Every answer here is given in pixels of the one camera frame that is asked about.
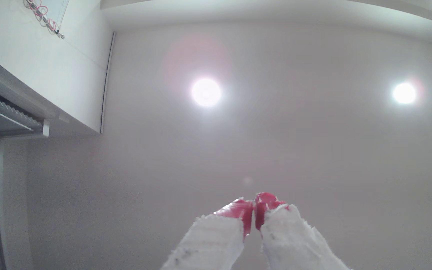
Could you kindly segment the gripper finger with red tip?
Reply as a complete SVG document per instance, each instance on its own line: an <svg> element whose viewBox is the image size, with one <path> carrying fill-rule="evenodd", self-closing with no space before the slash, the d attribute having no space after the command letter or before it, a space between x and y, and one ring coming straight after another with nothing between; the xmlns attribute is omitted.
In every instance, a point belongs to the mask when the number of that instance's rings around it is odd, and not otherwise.
<svg viewBox="0 0 432 270"><path fill-rule="evenodd" d="M255 197L255 226L270 270L349 270L322 234L301 217L297 206L272 193Z"/></svg>
<svg viewBox="0 0 432 270"><path fill-rule="evenodd" d="M243 197L195 218L162 270L231 270L250 234L254 203Z"/></svg>

